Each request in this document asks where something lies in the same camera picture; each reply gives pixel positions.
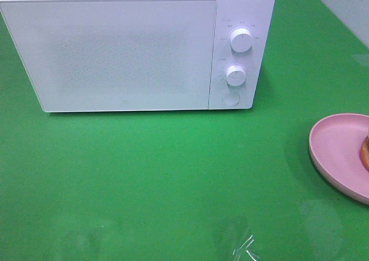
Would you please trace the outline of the round microwave door button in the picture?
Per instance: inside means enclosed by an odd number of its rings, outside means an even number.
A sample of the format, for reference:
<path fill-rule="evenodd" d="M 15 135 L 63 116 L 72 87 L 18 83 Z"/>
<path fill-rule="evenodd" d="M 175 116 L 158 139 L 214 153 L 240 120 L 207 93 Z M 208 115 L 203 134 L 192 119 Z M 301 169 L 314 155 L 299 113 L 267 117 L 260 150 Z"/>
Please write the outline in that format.
<path fill-rule="evenodd" d="M 236 92 L 229 92 L 223 97 L 223 103 L 228 106 L 235 106 L 239 103 L 240 96 Z"/>

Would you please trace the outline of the white microwave door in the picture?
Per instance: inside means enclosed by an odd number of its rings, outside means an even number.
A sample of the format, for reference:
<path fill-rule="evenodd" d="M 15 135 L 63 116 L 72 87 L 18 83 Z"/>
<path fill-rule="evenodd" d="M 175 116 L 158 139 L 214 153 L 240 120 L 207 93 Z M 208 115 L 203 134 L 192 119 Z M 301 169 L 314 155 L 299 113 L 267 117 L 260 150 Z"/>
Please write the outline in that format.
<path fill-rule="evenodd" d="M 4 2 L 46 112 L 206 109 L 215 0 Z"/>

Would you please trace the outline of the pink round plate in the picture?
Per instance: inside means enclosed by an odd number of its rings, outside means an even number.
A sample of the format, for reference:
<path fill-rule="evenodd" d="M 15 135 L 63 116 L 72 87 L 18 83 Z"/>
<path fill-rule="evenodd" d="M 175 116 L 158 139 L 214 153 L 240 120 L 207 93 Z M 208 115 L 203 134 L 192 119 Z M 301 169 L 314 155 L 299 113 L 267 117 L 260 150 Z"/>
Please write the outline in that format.
<path fill-rule="evenodd" d="M 368 116 L 334 114 L 319 120 L 309 134 L 309 152 L 320 174 L 336 189 L 368 205 L 368 170 L 359 152 L 368 135 Z"/>

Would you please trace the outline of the burger with lettuce and cheese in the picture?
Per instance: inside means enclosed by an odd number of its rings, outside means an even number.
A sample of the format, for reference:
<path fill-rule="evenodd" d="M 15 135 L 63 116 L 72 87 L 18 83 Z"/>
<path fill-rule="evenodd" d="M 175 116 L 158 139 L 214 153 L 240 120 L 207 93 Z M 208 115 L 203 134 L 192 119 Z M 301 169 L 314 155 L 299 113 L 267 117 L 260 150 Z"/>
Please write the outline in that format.
<path fill-rule="evenodd" d="M 362 162 L 363 166 L 366 170 L 369 170 L 369 152 L 368 152 L 368 136 L 365 137 L 361 148 L 360 148 L 360 161 Z"/>

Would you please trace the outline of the lower white microwave knob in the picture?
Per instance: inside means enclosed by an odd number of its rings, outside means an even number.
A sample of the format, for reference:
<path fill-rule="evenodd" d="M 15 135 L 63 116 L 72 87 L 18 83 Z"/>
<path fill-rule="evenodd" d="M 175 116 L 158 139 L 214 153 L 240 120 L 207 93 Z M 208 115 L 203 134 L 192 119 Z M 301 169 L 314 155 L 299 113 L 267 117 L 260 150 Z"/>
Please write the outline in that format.
<path fill-rule="evenodd" d="M 226 81 L 230 86 L 240 86 L 246 81 L 244 68 L 238 65 L 230 66 L 226 69 Z"/>

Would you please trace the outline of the white microwave knob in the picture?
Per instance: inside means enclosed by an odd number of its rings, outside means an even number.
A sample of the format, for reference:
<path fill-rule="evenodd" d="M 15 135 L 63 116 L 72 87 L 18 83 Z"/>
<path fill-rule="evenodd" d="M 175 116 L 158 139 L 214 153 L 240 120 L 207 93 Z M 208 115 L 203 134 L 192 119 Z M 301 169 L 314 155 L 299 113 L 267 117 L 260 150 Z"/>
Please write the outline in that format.
<path fill-rule="evenodd" d="M 253 45 L 251 32 L 244 27 L 233 30 L 229 39 L 232 50 L 238 53 L 248 51 Z"/>
<path fill-rule="evenodd" d="M 230 66 L 226 69 L 226 81 L 230 86 L 240 86 L 246 81 L 244 68 L 238 65 Z"/>

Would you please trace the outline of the white microwave oven body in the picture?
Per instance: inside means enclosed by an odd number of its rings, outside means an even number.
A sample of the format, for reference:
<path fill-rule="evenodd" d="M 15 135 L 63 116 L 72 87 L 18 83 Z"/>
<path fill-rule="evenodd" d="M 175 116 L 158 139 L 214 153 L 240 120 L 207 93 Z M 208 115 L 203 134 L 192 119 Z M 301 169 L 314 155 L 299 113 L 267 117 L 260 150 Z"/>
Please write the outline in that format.
<path fill-rule="evenodd" d="M 55 2 L 55 1 L 182 1 L 182 0 L 1 0 L 4 2 Z M 268 30 L 272 19 L 274 0 L 215 0 L 213 27 L 213 55 L 210 75 L 208 107 L 206 109 L 248 109 L 253 105 L 255 90 Z M 237 28 L 247 28 L 253 37 L 252 47 L 243 53 L 232 50 L 229 36 Z M 238 65 L 244 68 L 246 81 L 230 86 L 226 69 Z M 240 101 L 235 106 L 223 103 L 223 97 L 236 92 Z"/>

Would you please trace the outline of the upper white microwave knob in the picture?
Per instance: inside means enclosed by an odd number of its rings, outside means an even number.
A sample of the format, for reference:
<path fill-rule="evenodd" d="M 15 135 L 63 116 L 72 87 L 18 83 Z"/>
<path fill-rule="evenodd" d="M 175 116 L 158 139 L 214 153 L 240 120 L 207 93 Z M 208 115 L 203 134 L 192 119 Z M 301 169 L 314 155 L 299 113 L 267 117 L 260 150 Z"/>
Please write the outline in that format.
<path fill-rule="evenodd" d="M 251 32 L 244 27 L 233 30 L 229 39 L 232 50 L 238 53 L 248 51 L 253 45 Z"/>

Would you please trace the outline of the clear tape piece on table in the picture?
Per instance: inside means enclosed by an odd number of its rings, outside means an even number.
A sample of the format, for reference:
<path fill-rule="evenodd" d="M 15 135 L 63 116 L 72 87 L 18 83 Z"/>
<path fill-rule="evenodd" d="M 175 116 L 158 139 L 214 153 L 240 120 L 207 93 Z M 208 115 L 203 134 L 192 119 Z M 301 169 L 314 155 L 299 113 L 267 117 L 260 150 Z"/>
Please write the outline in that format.
<path fill-rule="evenodd" d="M 245 239 L 238 247 L 235 247 L 232 253 L 233 261 L 259 261 L 260 257 L 253 250 L 255 239 L 253 235 L 250 235 Z"/>

